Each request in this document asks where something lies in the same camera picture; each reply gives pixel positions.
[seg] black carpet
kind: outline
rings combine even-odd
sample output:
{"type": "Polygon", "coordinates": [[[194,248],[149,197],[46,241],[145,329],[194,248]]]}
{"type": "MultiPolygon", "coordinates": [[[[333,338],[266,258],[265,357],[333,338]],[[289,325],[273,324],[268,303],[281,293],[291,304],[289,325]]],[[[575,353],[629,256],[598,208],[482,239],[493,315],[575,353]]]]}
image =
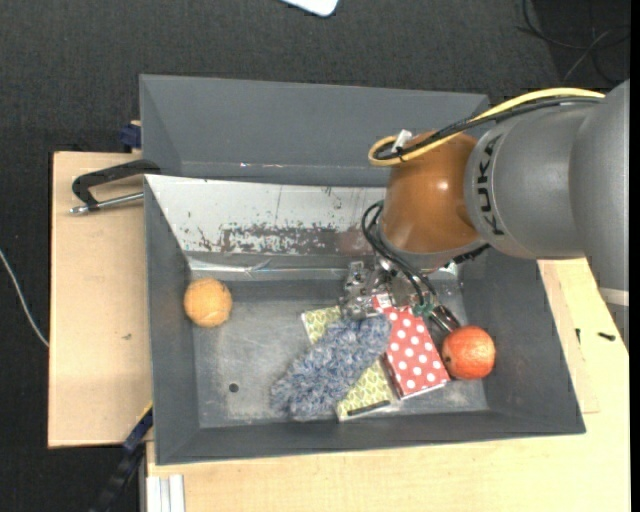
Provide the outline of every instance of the black carpet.
{"type": "MultiPolygon", "coordinates": [[[[117,133],[139,116],[140,73],[476,92],[493,102],[560,84],[606,91],[629,77],[629,40],[617,43],[625,29],[605,32],[630,23],[630,0],[527,5],[565,46],[524,30],[517,0],[342,0],[329,19],[277,0],[0,0],[0,248],[36,321],[47,333],[49,154],[124,151],[117,133]],[[596,39],[608,47],[587,53],[596,39]]],[[[86,510],[117,464],[116,447],[46,449],[47,378],[47,351],[0,268],[0,510],[86,510]]],[[[117,510],[136,506],[133,488],[117,510]]]]}

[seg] black wire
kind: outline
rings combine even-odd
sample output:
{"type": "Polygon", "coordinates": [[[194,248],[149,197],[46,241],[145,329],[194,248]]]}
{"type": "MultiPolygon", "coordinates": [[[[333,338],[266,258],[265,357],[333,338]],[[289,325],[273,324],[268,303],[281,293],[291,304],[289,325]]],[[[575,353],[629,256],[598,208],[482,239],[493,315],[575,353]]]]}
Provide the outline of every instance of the black wire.
{"type": "MultiPolygon", "coordinates": [[[[527,28],[522,28],[522,27],[518,27],[520,28],[520,30],[523,30],[524,32],[528,32],[531,33],[533,35],[535,35],[536,37],[542,39],[543,41],[546,41],[547,43],[553,44],[555,46],[559,46],[561,48],[567,48],[569,50],[580,50],[580,51],[585,51],[585,50],[593,50],[593,48],[591,47],[591,44],[587,45],[587,46],[582,46],[582,45],[575,45],[575,44],[570,44],[570,43],[565,43],[564,41],[559,41],[557,39],[552,39],[551,37],[547,36],[545,33],[543,33],[542,31],[538,30],[534,25],[533,22],[531,21],[531,18],[529,16],[529,8],[527,7],[528,5],[528,0],[522,0],[522,14],[524,16],[524,20],[525,23],[527,24],[527,28]]],[[[613,32],[614,30],[618,30],[621,28],[628,28],[629,29],[629,33],[622,36],[620,39],[617,39],[615,41],[611,41],[610,43],[607,44],[602,44],[600,46],[598,46],[596,49],[597,50],[604,50],[606,48],[611,48],[613,46],[616,46],[624,41],[626,41],[627,39],[631,38],[631,25],[628,23],[625,23],[623,25],[616,25],[615,27],[612,27],[610,29],[608,29],[606,32],[613,32]]],[[[592,43],[593,43],[593,39],[595,39],[593,32],[595,32],[595,27],[593,27],[593,25],[591,26],[592,29],[592,43]]]]}
{"type": "Polygon", "coordinates": [[[471,128],[475,128],[476,126],[480,126],[485,123],[493,122],[493,121],[503,121],[504,119],[508,119],[510,117],[514,117],[517,115],[526,114],[528,112],[533,112],[534,110],[539,110],[542,108],[548,108],[557,106],[563,103],[600,103],[602,101],[601,98],[592,98],[592,97],[582,97],[582,96],[560,96],[554,98],[547,98],[544,100],[538,100],[535,103],[525,103],[522,105],[517,105],[513,108],[505,110],[503,112],[498,112],[495,114],[491,114],[486,117],[482,117],[480,119],[467,118],[461,121],[457,121],[441,130],[436,131],[431,134],[426,139],[414,144],[408,148],[398,148],[396,152],[389,151],[394,144],[394,141],[388,142],[380,146],[373,154],[373,158],[376,160],[384,161],[391,160],[400,156],[400,158],[406,157],[417,151],[422,149],[430,144],[434,144],[439,140],[444,139],[445,137],[449,137],[451,135],[455,135],[456,133],[461,133],[463,131],[469,130],[471,128]],[[382,155],[384,151],[389,151],[388,154],[382,155]]]}
{"type": "Polygon", "coordinates": [[[569,43],[565,43],[564,41],[559,41],[557,39],[552,39],[549,36],[547,36],[546,34],[544,34],[542,31],[540,31],[539,29],[537,29],[532,21],[531,18],[529,16],[529,9],[528,9],[528,0],[522,0],[522,14],[525,20],[525,23],[527,24],[527,28],[522,28],[519,27],[520,30],[523,30],[527,33],[533,34],[536,37],[542,39],[543,41],[546,41],[547,43],[553,44],[555,46],[559,46],[561,48],[567,48],[569,50],[579,50],[579,51],[583,51],[584,54],[582,56],[580,56],[578,58],[578,60],[571,66],[571,68],[569,69],[569,71],[565,74],[565,77],[563,79],[563,82],[566,82],[567,79],[569,78],[569,76],[571,76],[571,74],[573,74],[573,72],[577,69],[577,67],[587,58],[587,57],[591,57],[591,61],[593,63],[593,67],[596,70],[596,72],[602,77],[604,78],[606,81],[610,82],[611,84],[616,84],[621,82],[622,80],[620,79],[614,79],[612,77],[610,77],[609,75],[607,75],[606,73],[604,73],[602,71],[602,68],[597,60],[597,52],[600,50],[604,50],[607,48],[612,48],[614,46],[619,45],[620,43],[625,42],[627,39],[631,38],[631,25],[628,23],[622,24],[622,25],[616,25],[614,27],[611,27],[607,30],[605,30],[603,33],[601,33],[599,36],[596,36],[596,30],[595,30],[595,26],[594,26],[594,15],[593,15],[593,2],[589,2],[589,21],[591,24],[591,43],[588,46],[582,46],[582,45],[574,45],[574,44],[569,44],[569,43]],[[618,39],[615,39],[609,43],[606,44],[598,44],[600,43],[600,41],[602,41],[603,39],[607,38],[609,35],[611,35],[613,32],[615,32],[616,30],[620,30],[620,29],[628,29],[628,33],[626,33],[625,35],[621,36],[618,39]]]}
{"type": "Polygon", "coordinates": [[[138,474],[144,452],[145,445],[140,444],[133,452],[125,453],[122,456],[118,467],[109,477],[107,485],[95,500],[95,503],[89,508],[89,512],[111,512],[113,510],[113,506],[138,474]]]}
{"type": "Polygon", "coordinates": [[[362,220],[361,220],[362,232],[363,232],[367,242],[369,242],[369,244],[371,244],[371,247],[373,247],[374,251],[376,251],[381,256],[383,256],[384,258],[388,259],[393,264],[395,264],[402,271],[402,273],[407,277],[407,279],[409,279],[409,281],[411,282],[412,286],[414,287],[414,289],[418,293],[418,297],[420,299],[420,305],[423,306],[424,305],[424,295],[422,293],[422,290],[420,289],[420,286],[418,285],[418,283],[416,283],[415,278],[419,279],[420,282],[422,282],[422,284],[424,284],[427,287],[429,292],[432,293],[435,296],[435,295],[437,295],[437,292],[436,292],[436,289],[433,287],[433,284],[431,284],[431,281],[429,280],[429,278],[426,277],[425,275],[423,275],[422,272],[420,272],[418,269],[413,267],[410,263],[408,263],[406,260],[404,260],[397,253],[393,252],[388,247],[385,247],[384,244],[382,243],[382,241],[379,238],[376,238],[377,236],[379,236],[378,234],[374,235],[374,233],[376,233],[376,232],[375,232],[375,230],[373,228],[374,228],[374,226],[376,226],[378,218],[380,217],[380,214],[382,213],[382,205],[383,205],[383,202],[382,201],[378,201],[377,203],[372,204],[364,212],[364,214],[362,215],[362,220]],[[369,214],[375,208],[377,208],[378,211],[375,213],[375,215],[374,215],[373,219],[371,220],[371,222],[369,223],[369,225],[367,225],[367,218],[369,217],[369,214]]]}
{"type": "Polygon", "coordinates": [[[455,258],[453,258],[452,261],[456,264],[460,264],[467,260],[474,260],[490,247],[491,246],[489,244],[481,245],[480,247],[478,247],[477,249],[474,249],[473,251],[465,252],[464,254],[460,254],[459,256],[456,256],[455,258]]]}

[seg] orange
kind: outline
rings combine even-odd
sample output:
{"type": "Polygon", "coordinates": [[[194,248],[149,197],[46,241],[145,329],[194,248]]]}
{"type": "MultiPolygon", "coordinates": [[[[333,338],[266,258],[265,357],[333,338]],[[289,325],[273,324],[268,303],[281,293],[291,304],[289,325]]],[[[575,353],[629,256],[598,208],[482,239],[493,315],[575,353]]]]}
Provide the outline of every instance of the orange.
{"type": "Polygon", "coordinates": [[[496,347],[480,327],[465,325],[447,335],[442,343],[442,361],[457,379],[481,379],[493,370],[496,347]]]}
{"type": "Polygon", "coordinates": [[[225,322],[232,304],[229,289],[212,277],[193,281],[184,294],[184,311],[200,327],[215,327],[225,322]]]}

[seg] yellow cable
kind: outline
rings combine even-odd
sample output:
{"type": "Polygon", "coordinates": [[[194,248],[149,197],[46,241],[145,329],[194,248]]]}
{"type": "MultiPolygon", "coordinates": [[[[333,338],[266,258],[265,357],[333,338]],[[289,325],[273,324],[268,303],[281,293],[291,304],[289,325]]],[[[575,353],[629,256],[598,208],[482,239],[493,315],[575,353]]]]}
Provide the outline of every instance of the yellow cable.
{"type": "MultiPolygon", "coordinates": [[[[482,114],[474,117],[473,119],[471,119],[471,121],[482,119],[483,117],[491,116],[493,114],[499,114],[501,112],[505,112],[506,110],[517,107],[518,105],[522,105],[523,103],[527,103],[529,101],[539,100],[543,98],[555,98],[558,96],[604,98],[604,94],[602,93],[589,91],[586,89],[576,89],[573,87],[558,87],[554,89],[542,89],[540,91],[529,92],[527,94],[523,94],[522,96],[518,96],[516,98],[507,100],[504,103],[500,103],[499,105],[496,105],[495,107],[490,108],[489,110],[484,111],[482,114]]],[[[418,156],[424,155],[427,151],[431,151],[432,149],[440,146],[441,144],[444,144],[445,142],[451,140],[456,135],[457,134],[449,135],[436,142],[433,142],[432,144],[429,144],[420,149],[411,151],[410,153],[406,153],[402,155],[402,158],[396,157],[396,158],[390,158],[388,160],[379,160],[375,158],[374,155],[382,146],[396,140],[396,137],[394,135],[391,135],[389,137],[385,137],[384,139],[379,140],[371,147],[371,149],[369,150],[369,163],[371,163],[371,165],[376,167],[398,165],[398,164],[401,164],[402,162],[407,162],[418,156]]]]}

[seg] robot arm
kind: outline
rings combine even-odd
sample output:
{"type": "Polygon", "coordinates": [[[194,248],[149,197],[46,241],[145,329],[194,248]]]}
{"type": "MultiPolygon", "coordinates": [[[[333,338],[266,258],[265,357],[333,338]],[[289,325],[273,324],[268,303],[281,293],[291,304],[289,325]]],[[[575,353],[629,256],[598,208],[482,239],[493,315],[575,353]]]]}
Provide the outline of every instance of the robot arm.
{"type": "Polygon", "coordinates": [[[382,244],[426,272],[486,244],[586,256],[628,347],[629,91],[531,93],[399,147],[380,141],[370,161],[392,166],[382,244]],[[487,121],[480,140],[462,133],[487,121]]]}

